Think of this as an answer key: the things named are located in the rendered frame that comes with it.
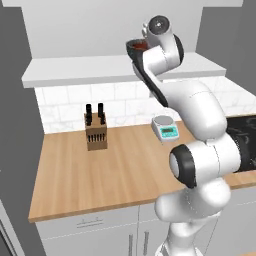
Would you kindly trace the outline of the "white cabinet front under hob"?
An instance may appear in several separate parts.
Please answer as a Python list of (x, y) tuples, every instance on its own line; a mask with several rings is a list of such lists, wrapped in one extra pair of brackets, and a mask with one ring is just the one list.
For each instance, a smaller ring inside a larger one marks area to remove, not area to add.
[(256, 252), (256, 186), (232, 191), (205, 256), (241, 256), (250, 252)]

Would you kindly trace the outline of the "wide white drawer front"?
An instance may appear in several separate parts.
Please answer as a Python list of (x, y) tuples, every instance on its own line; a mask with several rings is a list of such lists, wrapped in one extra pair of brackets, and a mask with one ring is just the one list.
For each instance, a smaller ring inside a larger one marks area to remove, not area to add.
[[(96, 217), (103, 219), (102, 225), (77, 228), (76, 224), (82, 219), (91, 220)], [(39, 235), (42, 239), (57, 238), (86, 231), (100, 230), (110, 227), (119, 227), (126, 224), (134, 224), (138, 220), (138, 207), (126, 207), (102, 212), (95, 212), (77, 216), (63, 217), (36, 223)]]

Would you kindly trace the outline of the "narrow white drawer front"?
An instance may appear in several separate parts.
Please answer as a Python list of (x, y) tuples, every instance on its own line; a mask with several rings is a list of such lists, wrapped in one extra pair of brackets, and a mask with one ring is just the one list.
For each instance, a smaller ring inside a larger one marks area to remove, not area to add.
[(154, 204), (143, 204), (139, 206), (139, 221), (157, 220), (158, 217), (155, 213)]

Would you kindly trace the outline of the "white kitchen scale teal display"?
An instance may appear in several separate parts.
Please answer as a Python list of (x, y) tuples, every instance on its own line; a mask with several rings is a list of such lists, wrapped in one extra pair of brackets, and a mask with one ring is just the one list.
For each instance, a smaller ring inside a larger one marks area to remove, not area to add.
[(179, 131), (175, 121), (166, 115), (152, 119), (151, 128), (161, 143), (173, 142), (179, 139)]

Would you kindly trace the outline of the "white cupboard door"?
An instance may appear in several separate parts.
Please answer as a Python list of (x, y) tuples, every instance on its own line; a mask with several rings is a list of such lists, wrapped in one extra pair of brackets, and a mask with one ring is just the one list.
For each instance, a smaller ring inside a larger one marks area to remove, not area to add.
[(137, 256), (143, 256), (144, 232), (149, 231), (146, 256), (155, 256), (159, 246), (167, 237), (169, 224), (159, 220), (143, 221), (138, 224)]
[(42, 244), (46, 256), (128, 256), (129, 234), (136, 256), (136, 224), (43, 239)]

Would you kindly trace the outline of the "white open cabinet shelf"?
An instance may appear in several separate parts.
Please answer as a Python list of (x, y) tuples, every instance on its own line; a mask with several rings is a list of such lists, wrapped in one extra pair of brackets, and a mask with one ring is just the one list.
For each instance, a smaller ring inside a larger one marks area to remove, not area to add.
[[(226, 69), (195, 52), (159, 79), (224, 76)], [(25, 88), (138, 81), (127, 55), (32, 59), (22, 76)]]

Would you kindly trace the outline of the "black hob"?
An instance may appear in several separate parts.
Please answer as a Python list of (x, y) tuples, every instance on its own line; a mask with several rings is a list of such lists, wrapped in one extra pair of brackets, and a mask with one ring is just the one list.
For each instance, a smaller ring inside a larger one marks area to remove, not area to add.
[(227, 133), (235, 140), (241, 155), (237, 172), (256, 170), (256, 115), (227, 118)]

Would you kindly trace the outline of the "brown wooden knife block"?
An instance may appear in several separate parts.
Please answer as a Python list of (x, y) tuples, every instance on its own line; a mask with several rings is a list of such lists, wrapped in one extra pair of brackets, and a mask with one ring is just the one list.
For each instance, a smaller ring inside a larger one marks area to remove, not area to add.
[(85, 132), (87, 149), (89, 151), (107, 148), (107, 124), (105, 117), (97, 113), (85, 114)]

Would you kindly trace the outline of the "dark bowl with red inside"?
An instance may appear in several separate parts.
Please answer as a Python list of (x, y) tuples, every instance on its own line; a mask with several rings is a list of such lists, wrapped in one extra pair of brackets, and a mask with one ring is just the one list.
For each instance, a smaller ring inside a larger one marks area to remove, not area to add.
[(134, 60), (148, 49), (145, 39), (132, 39), (126, 42), (128, 56)]

